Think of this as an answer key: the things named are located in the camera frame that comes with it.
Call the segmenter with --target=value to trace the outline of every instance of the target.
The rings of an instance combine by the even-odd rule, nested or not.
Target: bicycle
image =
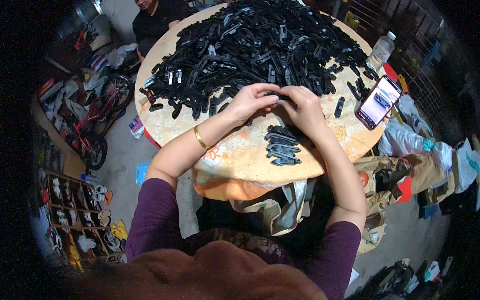
[[[81,148],[79,154],[87,168],[98,170],[107,158],[107,141],[95,133],[94,125],[108,120],[113,112],[126,108],[133,98],[133,90],[133,83],[128,77],[115,74],[104,83],[100,97],[95,97],[94,92],[87,97],[85,105],[89,105],[88,113],[84,120],[73,125]]]

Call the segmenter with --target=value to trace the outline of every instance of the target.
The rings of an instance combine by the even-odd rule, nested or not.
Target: bottle cap
[[[393,34],[393,32],[389,31],[387,36],[392,39],[392,41],[395,41],[396,36]]]

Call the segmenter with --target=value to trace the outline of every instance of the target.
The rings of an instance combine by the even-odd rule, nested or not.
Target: round table
[[[161,63],[164,56],[175,52],[179,39],[177,34],[183,28],[209,18],[225,6],[226,4],[220,4],[210,7],[182,20],[157,41],[140,67],[135,83],[135,106],[145,129],[159,145],[165,145],[204,121],[208,118],[208,114],[201,114],[200,118],[194,121],[192,110],[183,107],[179,117],[173,120],[171,117],[173,107],[169,106],[164,99],[157,99],[157,103],[165,105],[163,109],[150,112],[149,102],[143,106],[140,104],[145,101],[145,95],[141,94],[139,89],[144,85],[144,81],[152,76],[152,68],[157,63]],[[353,29],[340,21],[335,22],[335,25],[357,41],[367,55],[370,54],[372,48]],[[333,63],[332,59],[327,63],[326,68]],[[380,76],[385,74],[383,68],[378,73]],[[348,157],[355,161],[364,156],[378,142],[385,130],[385,121],[373,131],[369,131],[362,125],[354,115],[357,101],[347,87],[347,82],[354,84],[357,76],[350,68],[345,68],[336,76],[337,79],[332,83],[337,92],[335,95],[323,96],[322,107],[328,126],[335,132]],[[375,84],[363,74],[361,77],[366,87],[370,88]],[[220,90],[214,95],[218,97],[221,92]],[[341,117],[337,119],[334,117],[334,111],[337,101],[342,96],[346,101]],[[291,120],[286,112],[278,107],[271,113],[255,118],[251,127],[242,127],[231,132],[207,151],[193,167],[195,190],[211,199],[252,200],[278,186],[324,174],[324,169],[317,160],[320,158],[318,151],[308,143],[302,143],[301,140],[299,145],[301,152],[296,154],[302,161],[301,164],[279,167],[270,163],[274,157],[265,157],[268,142],[264,137],[267,134],[267,127],[289,123]]]

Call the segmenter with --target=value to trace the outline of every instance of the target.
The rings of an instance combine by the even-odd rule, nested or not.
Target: purple shirt
[[[296,267],[317,284],[327,298],[343,299],[360,239],[360,230],[353,223],[334,223],[325,230],[323,244],[315,259],[304,262],[302,267]],[[295,266],[283,247],[248,233],[214,229],[182,239],[179,209],[173,188],[158,178],[143,183],[125,249],[128,261],[145,252],[164,248],[182,250],[193,255],[214,240],[229,241],[259,255],[269,264]]]

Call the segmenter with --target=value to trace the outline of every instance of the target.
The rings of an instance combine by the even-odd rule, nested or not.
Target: purple sleeve
[[[156,249],[178,249],[181,242],[179,208],[173,188],[165,180],[146,180],[125,246],[127,261]]]
[[[360,239],[360,230],[350,222],[333,223],[325,230],[322,248],[305,274],[329,300],[344,298]]]

